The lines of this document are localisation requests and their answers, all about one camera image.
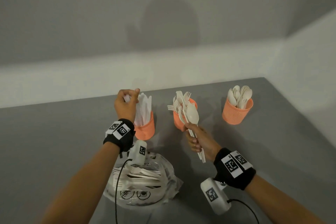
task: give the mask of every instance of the hand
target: hand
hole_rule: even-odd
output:
[[[139,103],[138,96],[140,89],[136,90],[120,90],[117,99],[114,101],[114,108],[117,112],[118,119],[127,119],[134,123],[135,120],[135,105]],[[131,100],[126,103],[124,96],[130,95]]]
[[[222,148],[213,138],[212,136],[205,131],[204,128],[198,127],[195,124],[186,123],[185,126],[188,129],[191,129],[197,136],[197,138],[192,137],[189,131],[186,131],[186,137],[188,139],[191,150],[194,152],[201,152],[201,149],[204,150],[205,157],[214,162],[217,153]]]

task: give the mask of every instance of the orange utensil holder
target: orange utensil holder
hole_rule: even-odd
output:
[[[246,103],[246,109],[239,109],[237,107],[234,107],[232,104],[229,103],[229,100],[226,99],[222,117],[227,123],[231,125],[237,125],[242,122],[242,120],[245,118],[245,116],[252,107],[253,100],[251,98]]]
[[[154,126],[154,116],[153,111],[150,112],[150,120],[146,125],[143,126],[134,126],[135,136],[139,140],[148,140],[153,137],[155,133],[155,126]]]
[[[196,110],[197,110],[197,103],[193,99],[191,99],[191,98],[189,99],[189,102],[190,103],[195,103],[195,107],[196,107]],[[175,124],[175,127],[177,127],[182,132],[186,131],[187,128],[184,126],[183,122],[180,120],[179,114],[177,112],[173,112],[173,115],[174,115],[174,124]]]

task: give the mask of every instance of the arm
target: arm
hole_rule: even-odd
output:
[[[324,223],[312,212],[281,190],[255,175],[245,191],[260,206],[272,222],[280,223]]]
[[[186,124],[186,127],[197,134],[197,138],[194,138],[190,136],[188,131],[186,132],[186,137],[191,150],[200,152],[201,148],[203,148],[205,157],[214,162],[222,147],[203,128],[197,127],[197,125],[194,124]],[[275,188],[258,175],[255,175],[253,178],[251,177],[251,179],[252,180],[245,188],[245,191],[260,206],[272,222],[276,224],[324,223],[312,212],[305,209],[294,199]],[[233,186],[231,183],[234,183],[234,180],[231,179],[230,184],[229,181],[225,182],[228,185]]]
[[[114,103],[119,119],[134,122],[139,92],[139,89],[119,91]],[[130,102],[125,103],[124,95],[131,96]],[[99,152],[72,177],[51,203],[41,223],[89,223],[119,153],[119,146],[111,142],[103,144]]]

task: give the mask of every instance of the person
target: person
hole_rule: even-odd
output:
[[[129,131],[124,135],[115,136],[114,133],[107,135],[98,153],[72,177],[49,205],[42,218],[42,224],[89,223],[118,155],[122,151],[128,151],[132,146],[135,106],[138,103],[139,92],[140,89],[119,91],[114,103],[119,120],[114,125],[124,124]],[[131,97],[128,103],[124,101],[125,95]],[[186,133],[191,150],[200,152],[203,148],[205,157],[215,164],[217,169],[215,179],[246,191],[272,222],[323,223],[298,202],[256,175],[252,167],[244,170],[237,163],[243,170],[242,173],[235,178],[230,176],[221,159],[223,156],[229,156],[231,151],[222,148],[202,127],[197,127],[195,124],[186,124],[186,127],[194,131],[198,137],[194,138],[188,132]]]

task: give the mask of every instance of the wrist brace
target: wrist brace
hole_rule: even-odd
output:
[[[119,146],[120,153],[128,151],[133,145],[134,124],[127,119],[119,119],[106,131],[103,142],[111,142]]]
[[[213,162],[217,169],[216,181],[244,190],[256,174],[253,166],[237,151],[222,148]]]

